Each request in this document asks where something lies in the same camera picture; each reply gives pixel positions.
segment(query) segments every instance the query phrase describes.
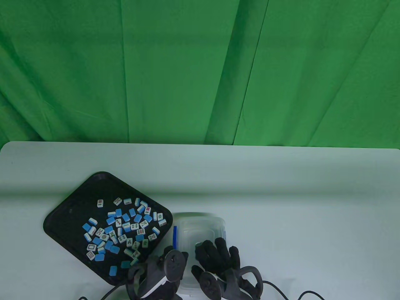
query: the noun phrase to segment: plastic container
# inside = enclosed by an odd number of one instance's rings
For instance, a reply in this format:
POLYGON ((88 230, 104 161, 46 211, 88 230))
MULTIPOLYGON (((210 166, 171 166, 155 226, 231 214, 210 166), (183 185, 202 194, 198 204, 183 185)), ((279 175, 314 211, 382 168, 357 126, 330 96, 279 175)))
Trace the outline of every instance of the plastic container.
POLYGON ((189 253, 183 279, 180 283, 178 293, 193 297, 204 296, 199 283, 191 273, 194 264, 199 265, 195 258, 195 247, 197 244, 216 238, 226 238, 225 222, 223 219, 213 216, 182 217, 176 221, 176 248, 179 251, 189 253))

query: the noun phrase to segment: black tray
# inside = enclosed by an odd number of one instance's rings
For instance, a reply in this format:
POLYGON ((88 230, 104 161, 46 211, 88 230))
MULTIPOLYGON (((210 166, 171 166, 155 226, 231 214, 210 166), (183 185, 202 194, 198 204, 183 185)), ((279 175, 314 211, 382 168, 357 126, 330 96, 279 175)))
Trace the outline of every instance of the black tray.
MULTIPOLYGON (((98 276, 111 285, 117 285, 124 280, 128 274, 128 269, 121 269, 122 261, 131 260, 129 256, 124 254, 126 243, 118 243, 116 245, 120 247, 118 254, 106 251, 105 259, 102 262, 90 261, 86 256, 88 252, 86 247, 89 243, 83 236, 86 231, 82 226, 85 223, 89 223, 89 218, 94 218, 98 222, 98 225, 95 226, 97 229, 108 227, 106 222, 107 213, 121 208, 122 214, 128 213, 129 215, 128 210, 130 208, 137 208, 134 204, 136 197, 147 202, 152 208, 151 216, 154 211, 158 213, 162 212, 164 219, 167 221, 167 224, 161 227, 158 225, 157 221, 151 221, 149 226, 145 228, 145 237, 153 233, 152 228, 154 226, 160 230, 160 235, 156 240, 149 242, 148 248, 142 248, 142 246, 140 246, 139 252, 141 255, 139 257, 139 262, 143 262, 171 228, 172 214, 156 201, 150 199, 148 196, 142 194, 108 172, 95 173, 82 183, 81 186, 46 217, 43 223, 43 229, 46 234, 87 265, 93 272, 98 274, 98 276), (125 205, 122 202, 120 205, 116 206, 113 201, 117 197, 121 199, 131 198, 132 204, 125 205), (104 200, 104 206, 102 208, 97 207, 98 199, 104 200), (118 267, 116 276, 109 276, 110 266, 118 267)), ((124 234, 126 234, 128 238, 133 238, 133 241, 135 241, 136 231, 124 232, 124 234)))

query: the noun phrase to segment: green screen backdrop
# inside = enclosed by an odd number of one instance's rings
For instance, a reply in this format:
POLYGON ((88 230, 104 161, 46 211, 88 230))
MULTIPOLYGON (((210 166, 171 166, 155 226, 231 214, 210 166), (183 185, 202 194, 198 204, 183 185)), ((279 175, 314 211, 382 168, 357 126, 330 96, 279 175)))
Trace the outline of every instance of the green screen backdrop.
POLYGON ((0 2, 11 140, 400 148, 400 1, 0 2))

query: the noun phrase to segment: container lid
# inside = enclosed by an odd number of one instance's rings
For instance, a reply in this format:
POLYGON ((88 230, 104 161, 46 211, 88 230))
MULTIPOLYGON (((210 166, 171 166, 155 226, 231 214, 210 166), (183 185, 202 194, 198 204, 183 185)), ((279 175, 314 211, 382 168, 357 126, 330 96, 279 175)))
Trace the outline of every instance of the container lid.
POLYGON ((178 293, 190 296, 203 295, 200 285, 191 273, 192 266, 199 262, 195 258, 195 248, 205 240, 214 242, 216 238, 225 239, 225 222, 213 216, 183 217, 176 222, 174 232, 176 248, 189 254, 188 263, 180 283, 178 293))

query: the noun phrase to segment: white table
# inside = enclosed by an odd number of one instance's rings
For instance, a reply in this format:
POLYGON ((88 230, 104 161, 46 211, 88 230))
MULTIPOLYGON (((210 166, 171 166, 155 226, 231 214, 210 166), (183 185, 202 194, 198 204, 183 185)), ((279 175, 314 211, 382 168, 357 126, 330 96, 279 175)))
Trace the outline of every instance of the white table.
MULTIPOLYGON (((102 170, 172 212, 217 211, 242 265, 290 299, 307 289, 326 300, 399 299, 399 158, 390 149, 8 143, 0 299, 98 300, 109 290, 42 230, 48 212, 102 170)), ((124 289, 111 299, 126 299, 124 289)), ((262 299, 281 298, 265 286, 262 299)))

